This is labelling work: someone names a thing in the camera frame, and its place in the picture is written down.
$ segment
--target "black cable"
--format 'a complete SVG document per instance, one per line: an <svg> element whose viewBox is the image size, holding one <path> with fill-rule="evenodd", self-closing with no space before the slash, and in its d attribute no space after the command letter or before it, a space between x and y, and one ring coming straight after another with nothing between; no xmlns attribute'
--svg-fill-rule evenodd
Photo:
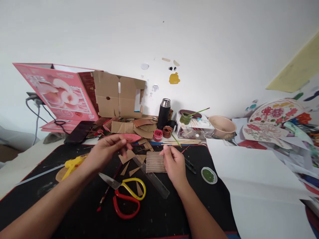
<svg viewBox="0 0 319 239"><path fill-rule="evenodd" d="M31 108L30 108L30 106L28 105L28 99L26 100L26 105L27 105L27 107L29 108L29 110L31 110L36 116L38 116L40 119L42 119L41 117L40 117L40 115L37 115Z"/></svg>
<svg viewBox="0 0 319 239"><path fill-rule="evenodd" d="M44 107L44 105L43 105L43 108L44 108L44 109L47 111L47 113L52 117L52 119L54 120L54 123L55 123L56 125L60 126L60 127L62 128L62 130L63 130L64 133L69 134L68 132L66 132L66 131L64 130L64 128L63 128L63 126L62 126L62 125L64 125L64 124L66 124L66 122L65 122L65 121L61 121L61 120L56 120L56 119L50 114L50 112Z"/></svg>
<svg viewBox="0 0 319 239"><path fill-rule="evenodd" d="M37 123L36 123L36 137L34 138L32 146L36 143L36 140L37 140L39 118L40 118L40 106L38 106Z"/></svg>

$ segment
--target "beige bowl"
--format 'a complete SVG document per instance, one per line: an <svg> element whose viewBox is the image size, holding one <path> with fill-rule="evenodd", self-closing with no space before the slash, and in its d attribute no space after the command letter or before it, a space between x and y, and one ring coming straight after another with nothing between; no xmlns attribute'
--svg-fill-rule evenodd
<svg viewBox="0 0 319 239"><path fill-rule="evenodd" d="M215 136L224 137L236 131L236 125L224 116L211 116L208 118L209 122L216 129Z"/></svg>

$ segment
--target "black thermos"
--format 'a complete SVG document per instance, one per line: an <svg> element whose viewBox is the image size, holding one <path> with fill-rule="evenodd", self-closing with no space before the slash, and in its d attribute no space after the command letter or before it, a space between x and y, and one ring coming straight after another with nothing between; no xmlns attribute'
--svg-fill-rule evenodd
<svg viewBox="0 0 319 239"><path fill-rule="evenodd" d="M159 118L157 121L157 128L163 130L167 125L170 110L170 99L164 98L159 107Z"/></svg>

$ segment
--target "power cord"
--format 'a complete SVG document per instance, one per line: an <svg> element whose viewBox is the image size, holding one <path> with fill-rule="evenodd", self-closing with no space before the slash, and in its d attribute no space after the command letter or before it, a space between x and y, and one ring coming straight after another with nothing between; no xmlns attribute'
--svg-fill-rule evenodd
<svg viewBox="0 0 319 239"><path fill-rule="evenodd" d="M34 100L34 99L36 99L36 98L34 98L34 97L28 97L27 99L26 99L26 105L27 105L27 107L29 108L29 110L31 110L36 116L38 116L40 119L42 119L45 123L47 123L47 121L46 120L44 120L43 118L41 118L40 117L40 115L39 114L36 114L31 108L30 108L30 106L28 105L28 101L29 100Z"/></svg>
<svg viewBox="0 0 319 239"><path fill-rule="evenodd" d="M56 125L60 126L60 127L62 128L62 130L63 130L64 133L69 134L68 132L66 132L66 131L64 130L64 128L63 128L63 126L62 126L62 125L64 125L64 124L66 124L66 122L65 122L65 121L61 121L61 120L56 120L56 119L50 114L50 112L44 107L44 105L43 105L43 108L44 108L44 109L46 110L46 112L52 117L52 119L54 120L54 123L55 123Z"/></svg>
<svg viewBox="0 0 319 239"><path fill-rule="evenodd" d="M37 114L37 123L36 123L36 136L34 138L33 144L32 146L36 143L37 140L37 134L38 134L38 122L39 122L39 118L40 118L40 105L36 104L37 108L38 108L38 114Z"/></svg>

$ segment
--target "black phone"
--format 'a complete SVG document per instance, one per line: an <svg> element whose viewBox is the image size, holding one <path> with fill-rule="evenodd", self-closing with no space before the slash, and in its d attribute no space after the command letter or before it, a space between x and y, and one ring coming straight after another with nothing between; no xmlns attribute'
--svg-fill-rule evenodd
<svg viewBox="0 0 319 239"><path fill-rule="evenodd" d="M71 134L66 137L64 144L75 145L83 143L93 123L94 121L81 121Z"/></svg>

